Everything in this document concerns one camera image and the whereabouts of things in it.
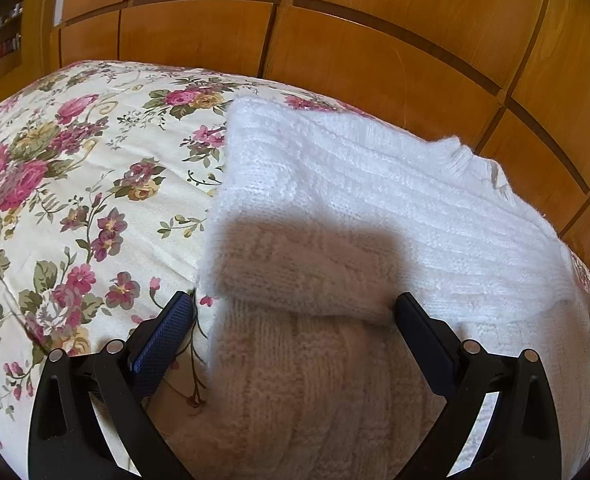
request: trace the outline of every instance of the floral bedsheet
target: floral bedsheet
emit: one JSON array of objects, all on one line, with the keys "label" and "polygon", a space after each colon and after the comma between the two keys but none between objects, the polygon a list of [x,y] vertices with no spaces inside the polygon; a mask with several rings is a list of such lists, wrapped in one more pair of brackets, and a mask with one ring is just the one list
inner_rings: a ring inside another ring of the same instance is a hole
[{"label": "floral bedsheet", "polygon": [[[0,104],[0,452],[22,478],[46,354],[96,352],[195,288],[226,165],[227,108],[244,94],[363,114],[276,82],[135,62],[79,62]],[[579,261],[578,277],[590,292]],[[197,298],[147,407],[164,435],[207,402],[217,300],[199,288]],[[117,462],[134,470],[103,429]]]}]

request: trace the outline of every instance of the bed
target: bed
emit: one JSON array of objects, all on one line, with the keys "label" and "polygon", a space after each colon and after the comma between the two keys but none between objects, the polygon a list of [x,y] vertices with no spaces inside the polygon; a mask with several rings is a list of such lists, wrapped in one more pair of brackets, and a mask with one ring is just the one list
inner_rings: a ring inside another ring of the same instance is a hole
[{"label": "bed", "polygon": [[[0,104],[0,453],[22,478],[47,352],[96,352],[127,338],[198,283],[226,167],[227,108],[246,94],[364,113],[276,82],[112,61],[69,65]],[[575,264],[590,295],[590,272]],[[197,303],[198,320],[147,406],[164,436],[208,402],[217,300],[198,288]],[[133,470],[105,431],[117,462]]]}]

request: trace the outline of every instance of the folded sweater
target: folded sweater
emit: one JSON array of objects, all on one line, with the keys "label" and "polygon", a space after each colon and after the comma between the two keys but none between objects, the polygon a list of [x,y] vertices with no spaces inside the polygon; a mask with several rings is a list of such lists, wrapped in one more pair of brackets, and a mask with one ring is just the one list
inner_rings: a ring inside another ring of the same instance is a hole
[{"label": "folded sweater", "polygon": [[406,290],[487,351],[539,352],[565,477],[578,469],[587,306],[568,248],[496,162],[455,137],[256,98],[233,102],[227,138],[200,264],[201,289],[222,299],[209,404],[170,440],[198,478],[394,478],[444,405],[393,325]]}]

